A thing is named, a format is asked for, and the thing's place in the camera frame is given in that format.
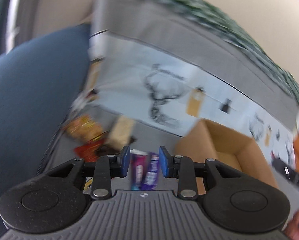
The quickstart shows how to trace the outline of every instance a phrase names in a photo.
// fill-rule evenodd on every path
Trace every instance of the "beige wall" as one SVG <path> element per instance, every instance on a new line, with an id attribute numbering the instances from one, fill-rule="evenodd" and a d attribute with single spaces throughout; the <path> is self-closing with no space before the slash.
<path id="1" fill-rule="evenodd" d="M 243 27 L 299 83 L 299 0 L 206 0 Z M 81 21 L 92 0 L 41 0 L 35 36 Z"/>

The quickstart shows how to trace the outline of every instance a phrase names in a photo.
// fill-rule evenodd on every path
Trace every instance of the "cardboard box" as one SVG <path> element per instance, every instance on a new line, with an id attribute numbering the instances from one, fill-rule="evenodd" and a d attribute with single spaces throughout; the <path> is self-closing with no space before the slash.
<path id="1" fill-rule="evenodd" d="M 176 144 L 174 154 L 188 156 L 199 163 L 204 163 L 207 158 L 214 158 L 278 188 L 274 175 L 253 138 L 207 119 L 199 120 L 189 134 Z M 199 194 L 205 194 L 203 180 L 196 180 Z"/>

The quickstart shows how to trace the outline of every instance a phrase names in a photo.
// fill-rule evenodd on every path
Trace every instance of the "black circular pad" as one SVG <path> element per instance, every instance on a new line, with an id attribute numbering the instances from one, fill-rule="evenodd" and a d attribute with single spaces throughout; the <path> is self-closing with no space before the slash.
<path id="1" fill-rule="evenodd" d="M 256 212 L 267 206 L 267 198 L 261 193 L 252 190 L 242 190 L 234 193 L 230 202 L 242 211 Z"/>
<path id="2" fill-rule="evenodd" d="M 281 229 L 290 204 L 278 189 L 244 175 L 219 179 L 203 199 L 207 215 L 218 225 L 240 233 Z"/>
<path id="3" fill-rule="evenodd" d="M 85 208 L 84 194 L 66 178 L 36 177 L 0 198 L 0 215 L 8 228 L 30 234 L 70 226 Z"/>
<path id="4" fill-rule="evenodd" d="M 48 210 L 56 206 L 57 203 L 57 194 L 45 189 L 30 191 L 22 198 L 22 205 L 31 211 Z"/>

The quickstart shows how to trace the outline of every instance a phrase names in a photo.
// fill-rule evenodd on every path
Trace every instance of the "blue cushion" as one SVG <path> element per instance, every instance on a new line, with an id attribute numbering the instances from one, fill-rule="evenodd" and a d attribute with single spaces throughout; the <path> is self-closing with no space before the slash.
<path id="1" fill-rule="evenodd" d="M 67 28 L 0 56 L 0 196 L 35 176 L 83 86 L 89 33 L 89 25 Z"/>

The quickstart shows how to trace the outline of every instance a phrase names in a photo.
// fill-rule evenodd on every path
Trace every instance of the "human hand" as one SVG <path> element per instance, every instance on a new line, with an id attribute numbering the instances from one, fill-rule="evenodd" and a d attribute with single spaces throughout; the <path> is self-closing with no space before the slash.
<path id="1" fill-rule="evenodd" d="M 295 212 L 283 232 L 289 239 L 299 240 L 299 210 Z"/>

